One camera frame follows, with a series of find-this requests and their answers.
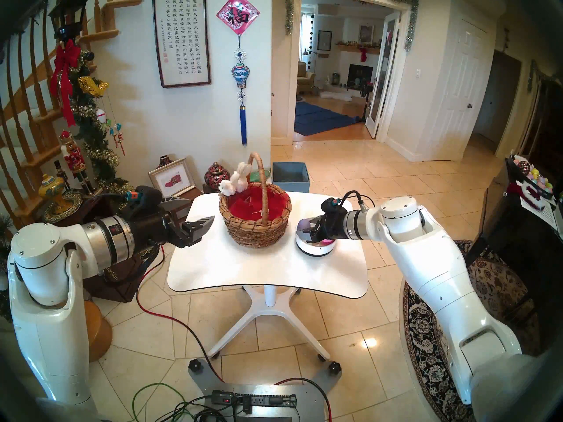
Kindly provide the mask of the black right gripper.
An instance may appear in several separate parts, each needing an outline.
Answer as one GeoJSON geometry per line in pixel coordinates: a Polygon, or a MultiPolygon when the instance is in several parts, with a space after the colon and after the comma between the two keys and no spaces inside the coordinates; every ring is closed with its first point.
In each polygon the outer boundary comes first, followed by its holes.
{"type": "Polygon", "coordinates": [[[311,231],[296,231],[296,243],[316,244],[324,240],[348,239],[345,222],[348,212],[347,209],[337,209],[309,218],[311,231]]]}

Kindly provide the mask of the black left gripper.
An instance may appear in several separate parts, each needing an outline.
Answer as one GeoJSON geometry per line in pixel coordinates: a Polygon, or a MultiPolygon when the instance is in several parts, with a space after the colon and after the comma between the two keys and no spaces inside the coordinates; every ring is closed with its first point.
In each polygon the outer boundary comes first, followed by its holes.
{"type": "MultiPolygon", "coordinates": [[[[190,205],[189,198],[177,196],[164,197],[161,209],[176,211],[190,205]]],[[[145,211],[129,208],[129,227],[133,238],[133,252],[139,253],[153,246],[170,243],[179,248],[190,247],[200,241],[211,228],[214,216],[196,221],[185,221],[182,227],[175,223],[169,213],[159,209],[145,211]]]]}

